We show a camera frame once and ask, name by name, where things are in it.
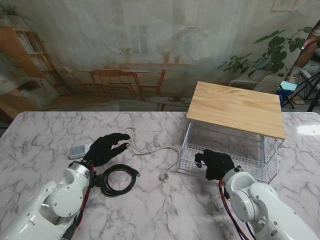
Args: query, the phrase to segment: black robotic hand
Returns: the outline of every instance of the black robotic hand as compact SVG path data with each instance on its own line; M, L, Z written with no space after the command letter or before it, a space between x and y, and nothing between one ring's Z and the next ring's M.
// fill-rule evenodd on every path
M220 180L228 171L235 168L235 164L228 154L205 149L195 155L196 166L202 168L201 161L207 166L205 178Z
M117 145L121 140L129 140L128 134L112 133L99 137L90 147L90 150L83 157L83 160L93 164L94 167L99 167L109 162L115 156L126 150L130 144L123 143L113 149L113 145Z

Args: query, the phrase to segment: white wire rack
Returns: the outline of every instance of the white wire rack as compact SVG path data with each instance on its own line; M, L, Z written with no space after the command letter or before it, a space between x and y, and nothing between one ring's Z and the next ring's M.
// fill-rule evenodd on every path
M230 134L225 131L203 128L190 123L182 146L182 154L178 168L184 171L205 173L207 166L201 168L195 163L195 155L204 149L230 155L235 166L241 166L257 181L270 183L278 173L277 140L273 137L260 136L252 133Z

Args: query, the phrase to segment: white robotic arm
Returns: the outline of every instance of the white robotic arm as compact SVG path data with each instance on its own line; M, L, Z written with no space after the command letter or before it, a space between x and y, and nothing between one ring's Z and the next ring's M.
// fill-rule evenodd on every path
M311 228L268 184L236 167L223 177L235 215L250 223L257 240L319 240Z
M0 240L60 240L82 207L90 170L73 162L57 184L39 188L0 235Z

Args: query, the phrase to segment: person's leg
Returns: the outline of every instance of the person's leg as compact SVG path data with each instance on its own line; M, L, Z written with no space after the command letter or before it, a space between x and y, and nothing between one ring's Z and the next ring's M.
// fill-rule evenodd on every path
M304 66L310 61L317 48L319 36L310 33L304 43L304 50L302 50L295 61L291 71L286 76L285 80L289 83L299 84L299 73Z
M312 43L308 44L303 51L301 51L299 57L294 63L294 67L303 68L312 58L312 56L315 53L315 50L317 48L317 42L318 42L319 36L314 35L310 33L308 38L306 39L306 42L312 41Z

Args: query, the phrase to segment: tripod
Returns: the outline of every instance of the tripod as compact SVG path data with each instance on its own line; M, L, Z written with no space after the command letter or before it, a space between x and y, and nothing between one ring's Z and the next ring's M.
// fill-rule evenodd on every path
M311 77L309 77L308 79L306 79L305 81L299 83L296 87L301 86L302 84L305 84L299 91L295 92L293 95L291 95L290 97L288 97L287 101L283 104L282 107L284 107L286 104L290 103L291 104L291 100L297 96L299 93L301 93L304 90L304 93L306 94L306 88L308 87L308 85L311 85L311 90L309 91L309 93L307 95L304 94L303 99L304 100L310 100L309 97L312 93L312 91L316 88L316 86L318 85L318 83L320 82L320 71L314 75L312 75ZM310 103L310 106L307 110L307 112L312 112L314 107L317 105L318 100L320 98L320 89L318 90L317 94L315 95L315 97L313 98L312 102Z

